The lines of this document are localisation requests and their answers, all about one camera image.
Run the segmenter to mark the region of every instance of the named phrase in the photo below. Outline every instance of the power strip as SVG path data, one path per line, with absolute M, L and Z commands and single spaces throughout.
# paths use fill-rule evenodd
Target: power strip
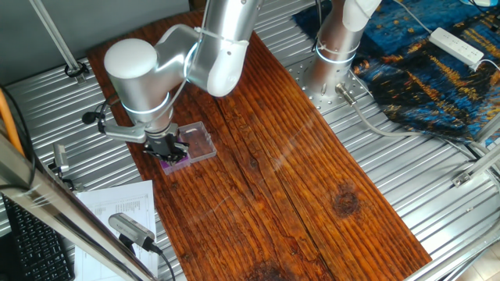
M 440 27 L 430 35 L 429 41 L 468 66 L 475 66 L 484 56 L 481 51 Z

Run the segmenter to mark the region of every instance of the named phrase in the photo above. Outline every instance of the blue fabric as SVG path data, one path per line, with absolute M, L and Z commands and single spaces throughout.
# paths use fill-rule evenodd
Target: blue fabric
M 429 29 L 444 28 L 482 51 L 485 59 L 500 60 L 500 37 L 490 30 L 496 8 L 480 15 L 460 1 L 404 3 Z M 324 2 L 323 14 L 330 10 L 331 3 Z M 316 36 L 315 7 L 294 18 L 310 37 Z M 486 63 L 471 73 L 468 66 L 431 44 L 428 36 L 400 5 L 383 1 L 366 27 L 354 69 L 390 120 L 408 130 L 470 142 L 500 111 L 500 75 Z

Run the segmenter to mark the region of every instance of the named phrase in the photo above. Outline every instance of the dark wood knot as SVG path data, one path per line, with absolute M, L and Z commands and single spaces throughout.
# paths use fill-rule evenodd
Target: dark wood knot
M 335 198 L 334 209 L 340 217 L 354 213 L 359 207 L 359 200 L 352 192 L 346 192 Z
M 257 160 L 255 160 L 255 159 L 250 160 L 250 166 L 252 168 L 255 169 L 255 168 L 257 168 L 258 165 L 259 165 L 259 163 L 257 162 Z

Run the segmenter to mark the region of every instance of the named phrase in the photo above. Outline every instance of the purple object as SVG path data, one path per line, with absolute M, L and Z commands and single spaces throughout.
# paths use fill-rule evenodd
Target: purple object
M 189 155 L 187 155 L 186 157 L 182 158 L 182 160 L 180 160 L 176 165 L 173 166 L 169 165 L 167 162 L 164 161 L 160 161 L 159 163 L 162 165 L 163 172 L 166 175 L 168 175 L 184 167 L 190 166 L 191 160 L 189 159 Z

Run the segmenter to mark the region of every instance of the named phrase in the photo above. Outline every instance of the wooden board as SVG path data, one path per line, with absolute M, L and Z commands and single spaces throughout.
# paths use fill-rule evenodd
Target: wooden board
M 160 20 L 124 37 L 155 44 Z M 88 52 L 105 96 L 103 66 L 117 40 Z M 125 111 L 116 121 L 130 126 Z M 129 144 L 189 280 L 402 280 L 430 261 L 393 208 L 255 34 L 240 83 L 225 98 L 187 85 L 174 107 L 180 126 L 203 121 L 217 156 L 165 176 Z

